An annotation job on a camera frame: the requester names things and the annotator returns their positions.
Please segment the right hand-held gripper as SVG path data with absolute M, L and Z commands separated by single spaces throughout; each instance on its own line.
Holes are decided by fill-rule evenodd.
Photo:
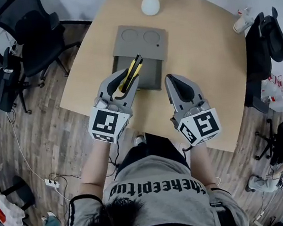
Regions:
M 197 83 L 180 75 L 168 74 L 165 86 L 170 103 L 176 111 L 170 120 L 191 146 L 209 141 L 222 131 L 216 109 L 211 108 L 208 101 L 203 99 Z M 187 103 L 196 105 L 183 111 Z

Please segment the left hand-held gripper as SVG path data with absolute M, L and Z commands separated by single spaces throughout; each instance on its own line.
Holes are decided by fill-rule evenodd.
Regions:
M 98 98 L 91 109 L 88 132 L 95 140 L 116 144 L 129 124 L 132 114 L 132 104 L 138 89 L 139 75 L 129 84 L 123 96 L 112 96 L 126 77 L 128 69 L 119 70 L 108 76 L 100 85 Z

